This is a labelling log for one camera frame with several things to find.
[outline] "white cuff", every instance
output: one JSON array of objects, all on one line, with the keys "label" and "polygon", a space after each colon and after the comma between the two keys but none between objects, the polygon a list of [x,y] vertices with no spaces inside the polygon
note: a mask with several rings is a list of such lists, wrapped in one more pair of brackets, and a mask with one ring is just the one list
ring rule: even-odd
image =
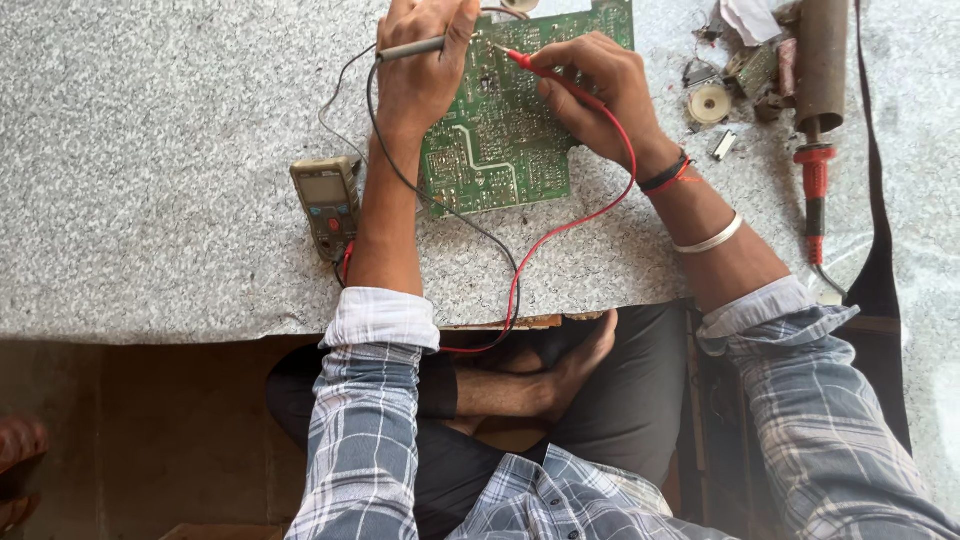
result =
[{"label": "white cuff", "polygon": [[734,335],[816,303],[813,293],[796,276],[787,276],[705,316],[697,335],[704,339]]},{"label": "white cuff", "polygon": [[340,295],[322,347],[396,343],[440,349],[433,304],[412,294],[374,287],[348,287]]}]

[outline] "circuit board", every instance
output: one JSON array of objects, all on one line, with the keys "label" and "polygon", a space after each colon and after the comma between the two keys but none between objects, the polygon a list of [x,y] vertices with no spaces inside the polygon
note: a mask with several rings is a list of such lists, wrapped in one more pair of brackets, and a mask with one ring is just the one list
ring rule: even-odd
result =
[{"label": "circuit board", "polygon": [[[423,139],[426,192],[461,213],[569,197],[566,153],[578,142],[543,103],[539,77],[493,44],[534,53],[593,31],[634,50],[632,3],[599,0],[589,12],[496,24],[480,17],[456,98]],[[449,215],[429,207],[432,217]]]}]

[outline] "shirt sleeve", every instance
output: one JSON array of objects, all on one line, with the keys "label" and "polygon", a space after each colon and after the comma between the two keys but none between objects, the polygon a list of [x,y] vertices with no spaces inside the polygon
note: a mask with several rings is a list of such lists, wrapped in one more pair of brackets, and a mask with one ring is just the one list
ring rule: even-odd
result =
[{"label": "shirt sleeve", "polygon": [[698,336],[743,377],[792,537],[960,538],[851,366],[853,347],[829,335],[857,312],[813,304],[791,277],[718,309]]},{"label": "shirt sleeve", "polygon": [[344,290],[321,347],[306,488],[288,539],[416,538],[417,372],[440,333],[423,298]]}]

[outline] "dark trousers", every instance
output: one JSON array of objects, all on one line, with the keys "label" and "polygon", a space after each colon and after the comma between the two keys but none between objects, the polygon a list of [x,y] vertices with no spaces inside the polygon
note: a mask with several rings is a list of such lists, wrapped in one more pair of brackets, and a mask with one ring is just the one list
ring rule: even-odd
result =
[{"label": "dark trousers", "polygon": [[[610,354],[560,422],[523,455],[542,463],[547,446],[554,444],[587,461],[637,473],[661,485],[680,431],[686,369],[684,302],[622,307],[618,314]],[[512,337],[529,340],[550,366],[579,345],[596,324],[564,320],[556,329],[518,331]],[[304,451],[315,402],[313,385],[325,354],[316,346],[297,349],[267,381],[268,408]],[[420,363],[418,390],[420,468],[414,517],[421,538],[444,538],[466,519],[505,453],[424,417],[424,411],[443,417],[451,403],[455,407],[456,380],[448,360],[426,356]]]}]

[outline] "black wire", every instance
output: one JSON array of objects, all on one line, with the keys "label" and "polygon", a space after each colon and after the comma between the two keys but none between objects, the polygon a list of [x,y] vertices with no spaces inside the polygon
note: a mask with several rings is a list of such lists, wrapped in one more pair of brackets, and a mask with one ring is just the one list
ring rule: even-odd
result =
[{"label": "black wire", "polygon": [[814,268],[817,269],[817,274],[820,274],[820,277],[823,278],[823,280],[824,280],[825,282],[827,282],[828,285],[830,285],[830,286],[833,287],[837,292],[839,292],[839,293],[840,293],[840,296],[843,297],[844,300],[847,300],[847,291],[843,290],[843,287],[841,287],[840,285],[838,285],[837,282],[835,282],[834,280],[832,280],[832,279],[830,278],[830,276],[827,275],[827,272],[824,271],[824,266],[823,266],[823,264],[814,264],[813,266],[814,266]]},{"label": "black wire", "polygon": [[340,272],[337,270],[337,266],[339,266],[339,263],[336,260],[334,260],[333,261],[333,277],[337,279],[337,283],[340,284],[340,288],[345,289],[347,288],[347,285],[344,283],[343,278],[340,277]]},{"label": "black wire", "polygon": [[[368,110],[368,112],[370,113],[370,121],[373,123],[373,131],[376,133],[376,138],[380,141],[380,148],[383,149],[383,155],[386,156],[387,161],[389,161],[389,162],[390,162],[390,165],[394,168],[394,172],[396,173],[397,176],[400,177],[401,180],[403,180],[403,183],[404,183],[404,184],[407,184],[407,187],[409,187],[409,188],[413,189],[414,191],[416,191],[417,194],[418,194],[424,201],[426,201],[426,202],[428,202],[428,203],[430,203],[430,204],[433,204],[433,205],[437,205],[437,206],[445,209],[446,211],[448,211],[448,212],[452,213],[453,215],[459,217],[459,218],[460,218],[461,220],[463,220],[463,222],[466,223],[467,225],[470,225],[471,227],[473,227],[474,229],[476,229],[476,231],[478,231],[478,232],[479,232],[480,234],[482,234],[483,236],[486,236],[486,237],[489,238],[490,240],[493,240],[493,242],[496,243],[496,245],[500,247],[500,249],[503,251],[503,253],[507,255],[507,259],[510,260],[510,265],[514,268],[514,275],[516,275],[517,268],[516,268],[516,261],[514,260],[514,254],[510,253],[510,249],[509,249],[506,245],[504,245],[503,242],[501,242],[499,239],[497,239],[496,236],[494,236],[494,235],[490,234],[489,232],[487,232],[486,230],[484,230],[484,229],[483,229],[482,227],[480,227],[479,225],[476,225],[476,224],[473,223],[472,221],[466,219],[466,217],[464,217],[464,216],[463,216],[460,212],[458,212],[457,210],[452,209],[451,207],[449,207],[449,206],[446,205],[445,203],[442,203],[442,202],[434,199],[433,197],[427,195],[427,194],[426,194],[422,189],[420,189],[419,187],[416,187],[415,185],[410,184],[410,181],[407,180],[407,177],[403,176],[403,173],[400,172],[400,168],[399,168],[398,166],[396,166],[396,163],[394,162],[394,158],[390,155],[390,152],[387,150],[387,143],[383,141],[383,135],[380,134],[380,127],[376,124],[376,112],[373,111],[373,76],[376,75],[376,68],[379,67],[379,66],[380,66],[380,59],[377,59],[376,61],[373,62],[373,67],[371,67],[371,69],[370,69],[370,77],[367,78],[367,110]],[[488,349],[489,347],[492,347],[492,346],[500,343],[501,341],[503,341],[508,335],[510,335],[510,332],[513,331],[514,326],[516,325],[516,319],[517,319],[519,313],[520,313],[520,282],[517,281],[517,282],[516,282],[516,304],[514,305],[514,316],[511,317],[511,319],[510,319],[510,326],[507,327],[507,331],[503,332],[499,337],[497,337],[497,338],[493,341],[493,343],[490,343],[489,345],[484,345],[484,346],[481,346],[481,347],[476,347],[476,349]]]},{"label": "black wire", "polygon": [[347,68],[350,67],[350,65],[353,64],[355,61],[360,60],[360,57],[364,56],[365,54],[373,50],[373,47],[375,46],[376,46],[376,43],[367,47],[366,49],[363,50],[362,53],[351,58],[347,63],[344,64],[343,69],[340,70],[340,79],[337,80],[337,87],[333,90],[333,95],[330,96],[330,99],[327,100],[327,102],[324,104],[323,107],[320,107],[320,113],[317,115],[320,118],[320,125],[324,126],[327,131],[336,135],[337,138],[339,138],[340,140],[348,144],[350,148],[352,148],[357,154],[360,155],[360,159],[363,160],[364,164],[367,165],[368,168],[370,167],[370,164],[367,162],[367,158],[363,155],[363,152],[361,152],[360,149],[357,148],[357,146],[352,142],[350,142],[346,137],[337,133],[337,131],[331,128],[330,126],[327,126],[326,123],[324,122],[324,113],[326,112],[327,109],[330,108],[331,105],[333,105],[333,101],[337,99],[337,96],[340,95],[340,86],[344,83],[344,74],[347,73]]}]

